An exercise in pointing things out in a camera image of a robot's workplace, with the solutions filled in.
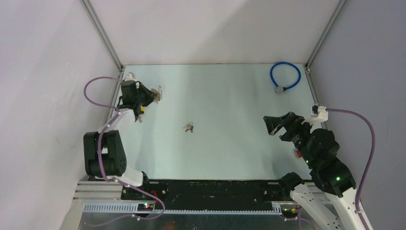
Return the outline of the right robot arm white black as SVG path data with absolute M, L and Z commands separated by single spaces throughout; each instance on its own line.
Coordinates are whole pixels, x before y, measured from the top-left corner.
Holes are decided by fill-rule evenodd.
M 304 180 L 290 172 L 278 180 L 279 196 L 284 200 L 293 200 L 316 221 L 324 230 L 371 230 L 372 225 L 361 205 L 361 190 L 375 150 L 376 137 L 371 123 L 364 116 L 342 109 L 314 106 L 309 119 L 293 112 L 280 117 L 264 116 L 267 132 L 275 135 L 281 128 L 286 132 L 279 138 L 292 142 L 301 158 L 311 170 L 310 175 L 315 186 L 324 192 L 337 211 L 335 216 L 310 192 Z M 369 127 L 372 137 L 371 152 L 361 178 L 356 184 L 349 168 L 337 158 L 339 144 L 332 131 L 318 128 L 311 130 L 314 123 L 327 121 L 329 112 L 352 114 L 362 119 Z

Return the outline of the brass padlock silver shackle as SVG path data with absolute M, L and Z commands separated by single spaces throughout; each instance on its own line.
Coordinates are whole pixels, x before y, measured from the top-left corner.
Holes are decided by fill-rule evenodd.
M 155 88 L 151 88 L 151 91 L 156 94 L 156 96 L 155 96 L 155 98 L 154 98 L 154 102 L 155 102 L 156 104 L 158 104 L 158 103 L 161 101 L 161 99 L 162 99 L 162 92 L 163 92 L 163 90 L 162 90 L 161 85 L 158 85 L 158 87 L 157 87 L 156 89 L 155 89 Z

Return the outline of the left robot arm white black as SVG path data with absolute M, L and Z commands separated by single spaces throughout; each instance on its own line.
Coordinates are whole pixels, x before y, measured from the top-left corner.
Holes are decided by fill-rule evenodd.
M 145 108 L 159 102 L 159 89 L 148 89 L 138 80 L 123 80 L 120 84 L 121 96 L 113 106 L 113 116 L 99 130 L 87 132 L 83 136 L 85 171 L 89 176 L 107 182 L 133 186 L 133 194 L 139 199 L 151 195 L 151 186 L 144 181 L 144 172 L 134 169 L 127 163 L 126 151 L 120 131 L 134 125 L 141 119 Z

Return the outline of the blue cable lock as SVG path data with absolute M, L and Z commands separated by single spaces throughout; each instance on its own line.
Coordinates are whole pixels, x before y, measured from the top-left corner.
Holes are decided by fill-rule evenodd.
M 290 62 L 275 63 L 269 71 L 275 93 L 283 93 L 296 88 L 302 80 L 300 68 Z

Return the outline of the silver key bunch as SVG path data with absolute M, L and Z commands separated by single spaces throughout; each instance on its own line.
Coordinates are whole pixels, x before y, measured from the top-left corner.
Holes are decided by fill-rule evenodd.
M 187 123 L 184 127 L 183 127 L 185 133 L 190 132 L 191 134 L 193 134 L 193 129 L 194 129 L 194 124 L 193 123 Z

